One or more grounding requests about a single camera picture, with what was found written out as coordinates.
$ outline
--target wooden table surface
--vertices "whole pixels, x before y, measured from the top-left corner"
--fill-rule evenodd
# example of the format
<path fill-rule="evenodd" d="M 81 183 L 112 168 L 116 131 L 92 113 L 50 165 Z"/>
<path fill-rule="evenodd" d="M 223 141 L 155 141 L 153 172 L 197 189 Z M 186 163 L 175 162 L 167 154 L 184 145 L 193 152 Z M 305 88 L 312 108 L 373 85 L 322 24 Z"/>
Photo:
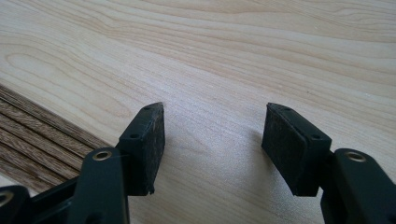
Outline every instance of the wooden table surface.
<path fill-rule="evenodd" d="M 261 149 L 268 102 L 396 181 L 392 0 L 1 1 L 0 82 L 111 145 L 164 102 L 133 223 L 323 223 L 321 192 L 293 197 Z"/>

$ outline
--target light wood grain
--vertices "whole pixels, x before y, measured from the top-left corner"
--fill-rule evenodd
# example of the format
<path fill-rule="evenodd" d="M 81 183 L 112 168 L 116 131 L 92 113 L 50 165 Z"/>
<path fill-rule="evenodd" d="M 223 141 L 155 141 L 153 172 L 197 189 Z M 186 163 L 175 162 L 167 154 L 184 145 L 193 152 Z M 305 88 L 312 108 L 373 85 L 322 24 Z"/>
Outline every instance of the light wood grain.
<path fill-rule="evenodd" d="M 134 223 L 322 223 L 261 150 L 268 102 L 396 180 L 394 1 L 2 1 L 0 81 L 113 145 L 165 103 Z"/>

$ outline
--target black clamp jaw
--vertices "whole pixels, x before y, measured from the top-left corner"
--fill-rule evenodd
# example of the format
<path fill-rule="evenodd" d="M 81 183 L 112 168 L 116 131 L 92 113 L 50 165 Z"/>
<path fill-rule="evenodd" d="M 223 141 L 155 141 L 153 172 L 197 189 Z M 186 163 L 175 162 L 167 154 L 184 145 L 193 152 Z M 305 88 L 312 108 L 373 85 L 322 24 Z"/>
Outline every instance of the black clamp jaw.
<path fill-rule="evenodd" d="M 129 223 L 127 196 L 154 192 L 164 145 L 163 104 L 147 105 L 115 147 L 85 157 L 79 177 L 33 198 L 22 186 L 0 188 L 0 223 Z"/>
<path fill-rule="evenodd" d="M 330 152 L 332 139 L 291 108 L 268 104 L 262 148 L 293 195 L 323 189 L 327 224 L 396 223 L 396 186 L 376 161 L 348 148 Z"/>

